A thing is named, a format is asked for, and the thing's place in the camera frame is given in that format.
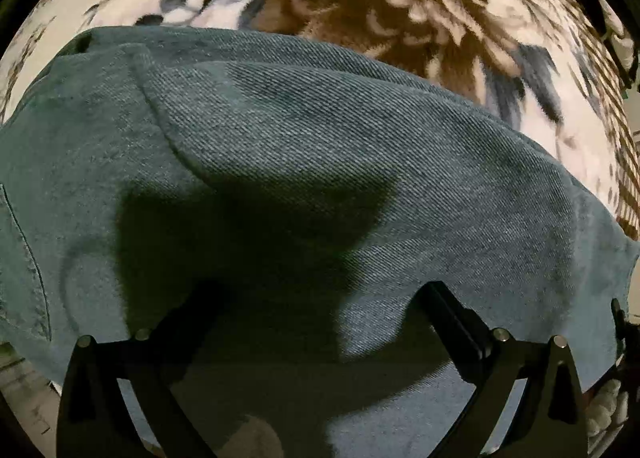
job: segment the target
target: brown pattern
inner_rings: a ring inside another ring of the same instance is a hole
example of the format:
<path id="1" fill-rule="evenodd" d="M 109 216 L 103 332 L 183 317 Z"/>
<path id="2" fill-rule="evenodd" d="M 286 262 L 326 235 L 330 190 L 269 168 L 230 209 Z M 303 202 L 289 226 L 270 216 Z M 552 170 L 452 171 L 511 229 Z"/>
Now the brown pattern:
<path id="1" fill-rule="evenodd" d="M 18 80 L 20 71 L 24 67 L 24 63 L 29 58 L 33 50 L 36 48 L 36 44 L 40 41 L 42 35 L 46 32 L 48 24 L 38 26 L 29 36 L 24 47 L 20 51 L 17 59 L 11 64 L 9 68 L 9 75 L 7 77 L 7 85 L 4 93 L 4 99 L 2 100 L 2 108 L 0 109 L 0 124 L 4 122 L 4 115 L 6 114 L 6 107 L 9 104 L 11 98 L 11 92 L 14 89 L 15 83 Z"/>
<path id="2" fill-rule="evenodd" d="M 620 196 L 618 223 L 638 239 L 638 156 L 622 110 L 620 77 L 576 1 L 559 1 L 558 9 L 549 0 L 517 0 L 517 10 L 497 18 L 488 11 L 488 0 L 264 0 L 252 28 L 349 47 L 485 104 L 482 67 L 506 78 L 521 74 L 518 44 L 508 31 L 534 24 L 542 36 L 560 42 L 568 35 L 560 15 L 571 16 L 571 48 L 584 58 L 589 72 L 583 76 L 572 70 L 572 76 L 586 98 L 586 86 L 578 79 L 592 78 L 591 91 L 600 108 L 596 112 L 618 161 L 619 189 L 609 193 L 609 203 Z"/>
<path id="3" fill-rule="evenodd" d="M 618 68 L 609 52 L 589 23 L 575 0 L 564 0 L 565 7 L 572 12 L 580 28 L 583 44 L 590 58 L 597 64 L 596 74 L 600 101 L 604 109 L 603 123 L 607 136 L 615 147 L 618 177 L 618 202 L 616 220 L 625 234 L 633 240 L 640 234 L 640 164 L 638 151 L 629 132 L 622 106 L 621 80 Z"/>
<path id="4" fill-rule="evenodd" d="M 488 0 L 265 0 L 252 28 L 352 48 L 480 102 L 478 61 L 508 76 L 516 42 Z"/>

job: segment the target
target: patterned rug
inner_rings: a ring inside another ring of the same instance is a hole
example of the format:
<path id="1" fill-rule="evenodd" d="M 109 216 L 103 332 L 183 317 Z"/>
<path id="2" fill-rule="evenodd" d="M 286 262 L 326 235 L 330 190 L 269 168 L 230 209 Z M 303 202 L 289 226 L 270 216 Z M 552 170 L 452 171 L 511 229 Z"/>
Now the patterned rug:
<path id="1" fill-rule="evenodd" d="M 292 34 L 413 72 L 542 145 L 638 239 L 620 77 L 575 0 L 41 0 L 0 61 L 2 121 L 66 42 L 116 25 Z"/>

